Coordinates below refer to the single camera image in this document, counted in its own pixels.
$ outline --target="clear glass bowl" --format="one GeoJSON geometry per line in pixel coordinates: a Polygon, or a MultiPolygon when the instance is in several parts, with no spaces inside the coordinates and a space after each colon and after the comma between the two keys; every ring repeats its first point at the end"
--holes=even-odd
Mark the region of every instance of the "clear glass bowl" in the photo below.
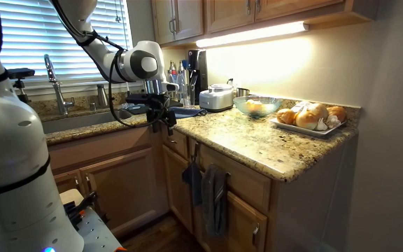
{"type": "Polygon", "coordinates": [[[233,100],[240,112],[254,117],[264,117],[275,112],[283,102],[283,99],[266,96],[242,96],[233,100]]]}

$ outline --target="garlic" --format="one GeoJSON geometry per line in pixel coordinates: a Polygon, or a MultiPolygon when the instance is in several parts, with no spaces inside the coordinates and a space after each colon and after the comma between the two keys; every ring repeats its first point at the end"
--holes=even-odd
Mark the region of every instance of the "garlic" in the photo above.
{"type": "Polygon", "coordinates": [[[341,122],[337,116],[328,116],[327,117],[326,124],[330,129],[337,127],[340,123],[341,122]]]}
{"type": "Polygon", "coordinates": [[[315,128],[317,131],[325,131],[327,129],[327,125],[323,122],[323,118],[318,120],[318,125],[315,128]]]}

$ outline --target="white plate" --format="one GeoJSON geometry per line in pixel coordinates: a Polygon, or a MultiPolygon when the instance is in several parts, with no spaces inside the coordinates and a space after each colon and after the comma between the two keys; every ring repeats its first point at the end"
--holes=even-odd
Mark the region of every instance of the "white plate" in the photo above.
{"type": "Polygon", "coordinates": [[[346,121],[344,121],[344,122],[340,123],[338,126],[336,126],[335,128],[328,129],[326,131],[311,131],[309,129],[304,129],[304,128],[300,128],[300,127],[297,127],[297,126],[288,125],[288,124],[285,124],[285,123],[280,123],[280,122],[278,122],[277,118],[270,119],[270,122],[275,123],[278,127],[281,127],[281,128],[284,128],[284,129],[289,129],[289,130],[292,130],[292,131],[298,131],[298,132],[313,135],[313,136],[327,135],[331,131],[333,131],[334,129],[336,129],[336,128],[338,128],[338,127],[340,127],[340,126],[342,126],[343,124],[346,123],[346,121]]]}

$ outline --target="window blinds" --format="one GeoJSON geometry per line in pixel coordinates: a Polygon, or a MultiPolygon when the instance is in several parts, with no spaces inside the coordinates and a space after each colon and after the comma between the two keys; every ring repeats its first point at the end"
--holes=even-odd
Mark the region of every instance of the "window blinds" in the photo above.
{"type": "MultiPolygon", "coordinates": [[[[99,35],[132,48],[123,0],[98,0],[91,25],[99,35]]],[[[3,49],[0,59],[7,69],[35,70],[28,81],[46,80],[44,54],[49,54],[60,80],[102,80],[94,62],[66,31],[48,0],[0,0],[3,49]]],[[[116,48],[107,45],[112,51],[116,48]]]]}

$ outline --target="upper cabinet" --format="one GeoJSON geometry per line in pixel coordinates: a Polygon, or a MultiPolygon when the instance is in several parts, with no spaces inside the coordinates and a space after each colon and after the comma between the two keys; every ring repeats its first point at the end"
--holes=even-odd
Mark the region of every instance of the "upper cabinet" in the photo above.
{"type": "Polygon", "coordinates": [[[203,34],[203,0],[152,0],[152,12],[160,44],[203,34]]]}
{"type": "Polygon", "coordinates": [[[256,21],[320,8],[344,0],[256,0],[256,21]]]}
{"type": "Polygon", "coordinates": [[[253,23],[255,7],[254,1],[251,0],[206,1],[208,32],[218,32],[253,23]]]}

